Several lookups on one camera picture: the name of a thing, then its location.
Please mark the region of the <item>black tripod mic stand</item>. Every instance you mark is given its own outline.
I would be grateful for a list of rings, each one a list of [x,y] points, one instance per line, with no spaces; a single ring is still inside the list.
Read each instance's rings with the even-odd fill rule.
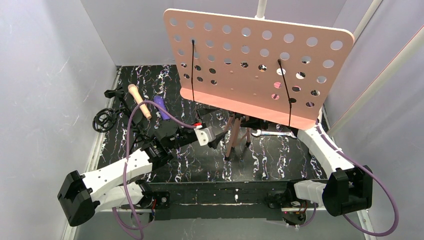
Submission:
[[[118,108],[103,108],[93,118],[92,128],[98,133],[107,133],[115,127],[119,119],[122,119],[124,128],[127,130],[130,123],[130,130],[134,134],[132,145],[139,144],[149,140],[147,131],[142,125],[143,114],[140,110],[136,111],[130,120],[132,110],[126,103],[121,103]]]

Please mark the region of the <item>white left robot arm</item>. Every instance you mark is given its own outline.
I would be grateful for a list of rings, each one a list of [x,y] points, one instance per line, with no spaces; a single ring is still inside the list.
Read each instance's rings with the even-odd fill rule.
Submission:
[[[226,131],[215,134],[202,122],[187,125],[169,116],[140,148],[123,159],[94,171],[68,173],[57,194],[68,224],[80,226],[96,213],[122,205],[135,206],[145,201],[158,203],[161,196],[146,183],[129,181],[167,164],[173,159],[171,151],[174,149],[192,143],[215,149],[226,134]]]

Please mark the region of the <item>black round-base mic stand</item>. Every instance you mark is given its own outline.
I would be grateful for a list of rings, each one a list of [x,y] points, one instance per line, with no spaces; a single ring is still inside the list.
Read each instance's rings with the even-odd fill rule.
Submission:
[[[117,87],[115,89],[109,89],[104,92],[104,96],[108,99],[117,98],[120,105],[118,108],[118,112],[122,113],[124,116],[127,117],[127,121],[129,120],[132,110],[130,109],[129,105],[127,104],[127,101],[125,100],[126,93],[123,89],[123,87]],[[131,125],[133,127],[140,127],[142,123],[143,115],[141,113],[135,113],[134,116],[131,119]]]

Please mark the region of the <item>pink microphone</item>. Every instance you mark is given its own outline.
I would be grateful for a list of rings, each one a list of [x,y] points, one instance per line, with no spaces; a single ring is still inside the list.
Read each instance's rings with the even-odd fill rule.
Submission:
[[[135,84],[130,84],[128,86],[128,92],[130,93],[130,95],[133,97],[134,101],[138,105],[144,101],[143,98],[142,98],[142,96],[139,93],[138,87]],[[142,114],[144,115],[144,117],[147,120],[150,120],[152,118],[151,112],[150,112],[150,110],[147,108],[147,106],[145,104],[141,104],[139,106],[139,109],[141,110]]]

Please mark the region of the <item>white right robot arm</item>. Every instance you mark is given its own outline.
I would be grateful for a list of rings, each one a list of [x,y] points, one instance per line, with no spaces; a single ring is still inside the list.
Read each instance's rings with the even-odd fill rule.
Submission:
[[[334,217],[368,209],[372,206],[373,178],[366,165],[355,166],[345,159],[343,151],[324,132],[318,122],[312,128],[301,130],[289,127],[288,132],[270,132],[258,119],[244,120],[242,127],[260,135],[293,137],[303,142],[318,160],[328,177],[326,183],[306,178],[290,180],[285,191],[274,191],[266,197],[270,208],[282,208],[292,202],[311,202],[325,207]]]

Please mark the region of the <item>purple microphone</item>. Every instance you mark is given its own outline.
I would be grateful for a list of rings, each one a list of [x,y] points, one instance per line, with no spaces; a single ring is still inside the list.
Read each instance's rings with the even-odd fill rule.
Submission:
[[[165,113],[167,111],[167,109],[166,109],[166,106],[165,106],[164,99],[161,96],[156,95],[156,96],[153,97],[153,101],[164,110],[164,111],[159,110],[159,113],[161,115],[161,118],[163,120],[169,120],[170,117]]]

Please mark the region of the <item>pink tripod music stand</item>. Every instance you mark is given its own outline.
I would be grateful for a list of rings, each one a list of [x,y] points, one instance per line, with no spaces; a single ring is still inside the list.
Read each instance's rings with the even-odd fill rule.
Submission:
[[[163,13],[180,95],[312,128],[354,45],[345,29],[169,8]]]

